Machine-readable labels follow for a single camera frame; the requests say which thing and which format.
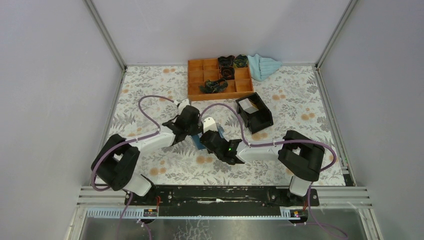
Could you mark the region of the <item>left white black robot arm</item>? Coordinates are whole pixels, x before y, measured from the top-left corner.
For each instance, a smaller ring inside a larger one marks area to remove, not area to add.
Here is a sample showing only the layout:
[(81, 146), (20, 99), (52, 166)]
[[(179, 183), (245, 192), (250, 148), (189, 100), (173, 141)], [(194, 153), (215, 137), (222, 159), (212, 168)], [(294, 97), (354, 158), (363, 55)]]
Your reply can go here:
[(91, 180), (99, 177), (106, 189), (126, 190), (135, 194), (144, 206), (155, 200), (154, 184), (145, 176), (135, 173), (141, 154), (171, 147), (201, 132), (200, 111), (186, 105), (175, 118), (164, 122), (156, 131), (134, 139), (126, 139), (119, 134), (112, 135), (104, 144), (91, 165)]

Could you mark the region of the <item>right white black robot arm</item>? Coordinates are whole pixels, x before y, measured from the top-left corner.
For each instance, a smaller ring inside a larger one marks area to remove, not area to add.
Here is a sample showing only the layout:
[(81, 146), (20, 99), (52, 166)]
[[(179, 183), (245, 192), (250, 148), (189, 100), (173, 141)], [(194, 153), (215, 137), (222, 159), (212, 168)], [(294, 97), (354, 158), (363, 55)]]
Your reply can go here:
[(245, 143), (242, 139), (226, 140), (217, 131), (208, 130), (199, 139), (209, 153), (229, 165), (259, 160), (281, 162), (293, 173), (287, 201), (293, 206), (307, 199), (310, 185), (319, 180), (325, 147), (294, 130), (288, 130), (280, 143)]

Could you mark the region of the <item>orange compartment tray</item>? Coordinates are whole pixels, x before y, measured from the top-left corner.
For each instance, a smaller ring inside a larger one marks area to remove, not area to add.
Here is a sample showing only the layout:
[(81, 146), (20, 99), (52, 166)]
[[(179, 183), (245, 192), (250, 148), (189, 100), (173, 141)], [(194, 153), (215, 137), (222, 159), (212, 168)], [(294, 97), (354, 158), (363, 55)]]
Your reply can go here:
[(218, 58), (188, 61), (188, 98), (191, 101), (238, 99), (254, 92), (251, 71)]

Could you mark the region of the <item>blue leather card holder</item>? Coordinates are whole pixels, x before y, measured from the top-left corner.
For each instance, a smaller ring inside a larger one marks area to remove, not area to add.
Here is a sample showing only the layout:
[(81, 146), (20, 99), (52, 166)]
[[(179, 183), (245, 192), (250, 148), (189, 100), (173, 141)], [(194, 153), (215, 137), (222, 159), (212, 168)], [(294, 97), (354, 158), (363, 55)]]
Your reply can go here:
[[(224, 137), (223, 133), (225, 132), (225, 130), (222, 128), (222, 126), (219, 125), (217, 127), (217, 130), (218, 130), (218, 133), (220, 134), (220, 136), (223, 138)], [(203, 133), (200, 132), (197, 135), (192, 135), (191, 136), (191, 139), (193, 140), (193, 143), (194, 143), (194, 145), (196, 146), (196, 148), (198, 150), (204, 150), (204, 149), (206, 149), (206, 147), (200, 142), (200, 138), (201, 138), (202, 135), (203, 135)]]

